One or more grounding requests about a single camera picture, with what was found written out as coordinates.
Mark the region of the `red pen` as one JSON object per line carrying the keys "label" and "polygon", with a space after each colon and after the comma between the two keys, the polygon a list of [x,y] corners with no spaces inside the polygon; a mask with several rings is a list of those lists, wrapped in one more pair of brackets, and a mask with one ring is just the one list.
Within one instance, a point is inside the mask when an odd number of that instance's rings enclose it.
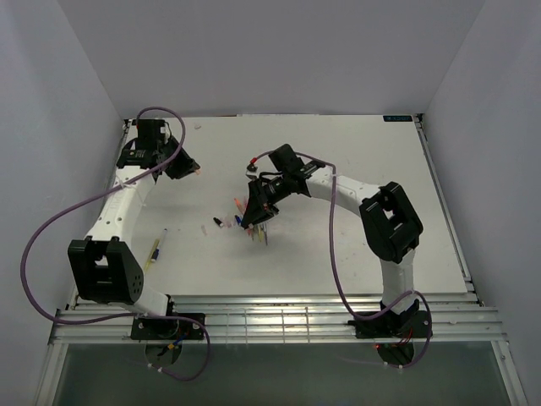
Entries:
{"label": "red pen", "polygon": [[241,214],[244,214],[248,207],[248,199],[243,197],[242,199],[234,198],[233,199],[235,206]]}

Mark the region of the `black pen cap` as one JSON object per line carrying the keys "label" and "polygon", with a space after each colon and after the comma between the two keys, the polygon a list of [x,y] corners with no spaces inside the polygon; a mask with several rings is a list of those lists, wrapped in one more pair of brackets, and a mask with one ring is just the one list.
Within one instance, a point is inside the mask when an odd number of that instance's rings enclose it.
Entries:
{"label": "black pen cap", "polygon": [[214,221],[214,223],[216,224],[217,227],[224,228],[224,223],[220,218],[214,217],[213,221]]}

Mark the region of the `yellow green pen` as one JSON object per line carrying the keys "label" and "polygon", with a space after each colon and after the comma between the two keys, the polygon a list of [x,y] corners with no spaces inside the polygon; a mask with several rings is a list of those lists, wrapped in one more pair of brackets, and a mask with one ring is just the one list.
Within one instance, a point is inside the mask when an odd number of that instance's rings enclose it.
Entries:
{"label": "yellow green pen", "polygon": [[147,260],[146,260],[146,262],[145,262],[145,265],[144,265],[144,267],[143,267],[143,272],[147,272],[148,269],[149,269],[149,267],[150,267],[150,265],[151,265],[151,263],[154,261],[153,257],[154,257],[154,254],[155,254],[155,252],[156,252],[156,250],[157,250],[157,247],[158,247],[159,243],[160,243],[160,240],[159,240],[159,239],[155,239],[154,244],[152,245],[152,248],[151,248],[151,250],[150,250],[150,253],[149,253],[149,255],[148,255],[148,257],[147,257]]}

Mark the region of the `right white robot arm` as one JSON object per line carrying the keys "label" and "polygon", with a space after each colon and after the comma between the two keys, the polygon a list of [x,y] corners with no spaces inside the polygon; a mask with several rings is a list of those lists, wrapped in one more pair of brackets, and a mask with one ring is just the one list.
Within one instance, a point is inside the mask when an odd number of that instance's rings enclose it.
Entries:
{"label": "right white robot arm", "polygon": [[253,229],[277,216],[290,195],[326,200],[329,218],[341,207],[362,223],[364,237],[379,258],[383,293],[380,310],[351,313],[351,325],[366,337],[396,337],[411,329],[418,313],[413,261],[424,226],[403,187],[372,185],[340,176],[336,166],[296,152],[289,144],[266,152],[274,171],[262,172],[253,158],[246,167],[249,198],[241,226]]}

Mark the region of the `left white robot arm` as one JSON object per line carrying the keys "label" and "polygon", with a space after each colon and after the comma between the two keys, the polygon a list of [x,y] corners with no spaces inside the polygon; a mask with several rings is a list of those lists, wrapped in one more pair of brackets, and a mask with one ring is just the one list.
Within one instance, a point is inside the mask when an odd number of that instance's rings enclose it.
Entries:
{"label": "left white robot arm", "polygon": [[181,150],[163,169],[145,174],[174,155],[178,145],[165,119],[132,121],[116,162],[115,191],[105,199],[86,236],[72,240],[68,247],[80,298],[152,315],[150,328],[164,338],[178,331],[178,315],[171,312],[168,295],[145,285],[143,267],[131,247],[135,224],[158,178],[165,174],[170,179],[180,179],[200,170],[200,165]]}

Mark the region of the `right blue corner label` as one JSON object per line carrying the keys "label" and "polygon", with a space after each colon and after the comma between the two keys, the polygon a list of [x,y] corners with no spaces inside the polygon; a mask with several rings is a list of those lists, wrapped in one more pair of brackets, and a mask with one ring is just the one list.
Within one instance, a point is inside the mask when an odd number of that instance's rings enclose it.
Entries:
{"label": "right blue corner label", "polygon": [[411,115],[383,115],[382,118],[387,123],[408,123],[413,121]]}

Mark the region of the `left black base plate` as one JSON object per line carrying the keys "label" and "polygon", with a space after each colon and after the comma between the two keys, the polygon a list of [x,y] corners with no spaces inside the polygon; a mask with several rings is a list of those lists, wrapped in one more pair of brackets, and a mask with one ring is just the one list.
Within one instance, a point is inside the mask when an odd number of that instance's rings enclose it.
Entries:
{"label": "left black base plate", "polygon": [[[205,324],[205,313],[172,313],[200,324]],[[139,341],[175,341],[179,338],[187,340],[203,340],[204,333],[194,321],[164,321],[156,319],[135,319],[132,324],[130,338]]]}

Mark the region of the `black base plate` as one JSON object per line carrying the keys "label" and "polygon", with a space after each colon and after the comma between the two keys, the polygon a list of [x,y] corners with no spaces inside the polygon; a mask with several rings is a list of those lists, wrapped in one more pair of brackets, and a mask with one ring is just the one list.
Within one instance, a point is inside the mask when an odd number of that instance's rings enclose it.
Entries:
{"label": "black base plate", "polygon": [[402,312],[400,315],[392,311],[371,320],[350,320],[347,322],[355,331],[356,338],[424,338],[432,335],[432,327],[428,320],[428,312],[418,310],[413,313]]}
{"label": "black base plate", "polygon": [[[200,324],[205,324],[205,313],[172,313]],[[164,321],[156,319],[135,319],[132,324],[130,338],[139,341],[175,341],[179,338],[187,340],[203,340],[204,333],[194,321]]]}

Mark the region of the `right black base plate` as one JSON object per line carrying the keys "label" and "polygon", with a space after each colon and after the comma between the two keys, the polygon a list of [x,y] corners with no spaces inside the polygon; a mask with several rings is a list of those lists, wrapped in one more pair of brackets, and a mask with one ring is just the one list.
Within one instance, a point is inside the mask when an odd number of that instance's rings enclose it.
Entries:
{"label": "right black base plate", "polygon": [[355,331],[356,338],[424,338],[432,335],[432,327],[428,320],[428,312],[418,310],[413,313],[402,312],[400,315],[392,311],[371,320],[350,320],[347,322]]}

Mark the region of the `aluminium rail frame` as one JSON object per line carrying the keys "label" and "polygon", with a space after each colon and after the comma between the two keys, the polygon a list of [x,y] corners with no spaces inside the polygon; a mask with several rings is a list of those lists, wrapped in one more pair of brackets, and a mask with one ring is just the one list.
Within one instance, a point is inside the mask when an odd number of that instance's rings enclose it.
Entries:
{"label": "aluminium rail frame", "polygon": [[[436,342],[491,342],[506,338],[495,307],[482,306],[475,294],[426,297]],[[177,296],[179,312],[205,314],[206,328],[218,344],[352,343],[351,315],[336,296],[233,297]],[[54,326],[50,343],[128,343],[133,324],[113,305],[78,300],[59,315],[68,320],[106,316],[83,326]]]}

